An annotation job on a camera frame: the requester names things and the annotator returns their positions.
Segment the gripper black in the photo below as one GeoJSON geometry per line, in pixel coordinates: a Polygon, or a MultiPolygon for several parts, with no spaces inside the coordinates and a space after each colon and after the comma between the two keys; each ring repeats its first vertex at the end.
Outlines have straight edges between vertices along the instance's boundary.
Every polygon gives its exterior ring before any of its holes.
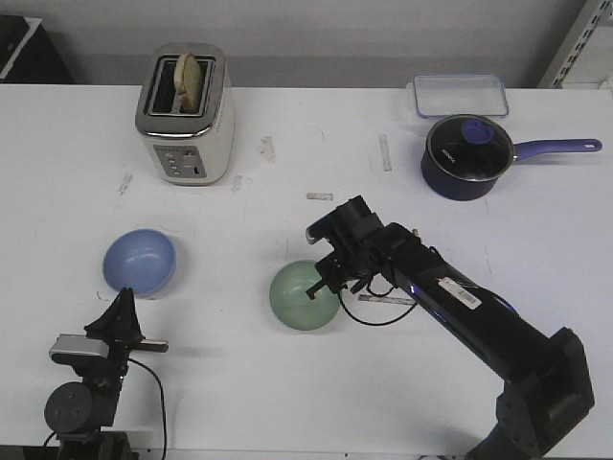
{"type": "Polygon", "coordinates": [[[87,338],[101,340],[108,348],[102,357],[85,360],[86,369],[121,368],[134,351],[163,354],[169,350],[168,341],[143,336],[131,287],[122,288],[106,311],[84,330],[87,338]]]}
{"type": "Polygon", "coordinates": [[[361,195],[334,210],[337,211],[339,241],[332,245],[333,251],[315,265],[321,280],[306,290],[310,300],[314,300],[321,290],[339,293],[352,280],[356,283],[350,287],[350,292],[357,293],[377,273],[366,249],[366,240],[383,228],[379,218],[361,195]]]}

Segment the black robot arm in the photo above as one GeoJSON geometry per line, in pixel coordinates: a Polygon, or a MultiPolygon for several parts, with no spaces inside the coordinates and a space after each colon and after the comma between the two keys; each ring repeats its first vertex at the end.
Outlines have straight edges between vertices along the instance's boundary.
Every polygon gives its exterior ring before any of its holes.
{"type": "Polygon", "coordinates": [[[496,425],[467,458],[541,458],[594,406],[584,348],[572,330],[544,335],[412,231],[383,224],[361,196],[312,223],[306,239],[326,240],[333,248],[317,263],[321,279],[308,296],[322,287],[357,292],[380,274],[503,380],[496,425]]]}
{"type": "Polygon", "coordinates": [[[44,418],[59,441],[58,459],[137,459],[124,431],[113,431],[114,419],[130,363],[149,372],[159,389],[163,446],[168,449],[165,393],[161,379],[134,351],[164,353],[166,341],[149,341],[142,334],[135,294],[122,288],[107,310],[84,327],[84,334],[61,333],[49,351],[52,362],[70,366],[79,381],[57,387],[44,407],[44,418]]]}

